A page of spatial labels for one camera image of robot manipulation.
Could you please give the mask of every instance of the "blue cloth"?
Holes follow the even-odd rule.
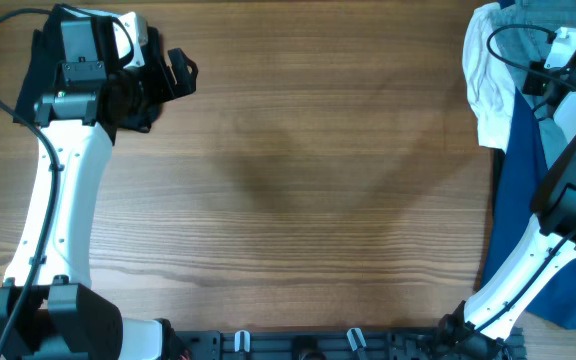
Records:
[[[500,0],[500,3],[503,8],[512,1]],[[519,243],[531,216],[530,201],[546,172],[539,126],[530,106],[517,91],[482,286]],[[565,328],[576,329],[576,260],[548,282],[527,310]]]

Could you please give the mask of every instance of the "wood grain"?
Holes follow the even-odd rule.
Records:
[[[201,73],[151,134],[118,134],[93,289],[177,329],[431,326],[451,312],[476,285],[491,226],[490,154],[461,73],[481,3],[96,5],[146,16]],[[0,29],[9,104],[43,21]],[[0,111],[0,281],[36,148]],[[531,359],[576,359],[576,332],[521,323]]]

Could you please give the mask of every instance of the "gray cloth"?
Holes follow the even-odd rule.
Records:
[[[494,29],[509,24],[538,25],[550,30],[562,26],[576,28],[576,0],[516,0],[515,5],[494,11],[490,16]],[[531,61],[545,59],[550,53],[546,34],[535,30],[508,29],[496,35],[495,40],[503,57],[525,66],[529,66]],[[508,70],[517,88],[521,89],[526,80],[526,72],[512,66],[508,66]],[[542,100],[539,96],[523,96],[530,107]],[[537,118],[547,116],[546,109],[537,110],[535,115]],[[541,121],[539,131],[546,164],[550,167],[566,147],[566,138],[552,119]]]

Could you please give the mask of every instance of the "table surface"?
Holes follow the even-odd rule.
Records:
[[[0,0],[0,15],[24,2],[48,4]],[[482,3],[95,5],[144,15],[201,73],[150,134],[117,135],[93,290],[178,330],[432,326],[452,312],[478,284],[492,224],[491,155],[461,70]],[[43,21],[0,28],[8,104]],[[0,281],[36,157],[0,111]],[[530,359],[576,359],[576,332],[530,314],[519,325]]]

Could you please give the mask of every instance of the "white cloth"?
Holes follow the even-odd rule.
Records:
[[[499,9],[499,3],[495,2],[475,10],[466,31],[462,67],[468,86],[468,103],[478,119],[479,145],[505,152],[515,107],[515,83],[506,65],[490,55],[486,48],[493,30],[489,15]],[[490,45],[500,53],[494,38]]]

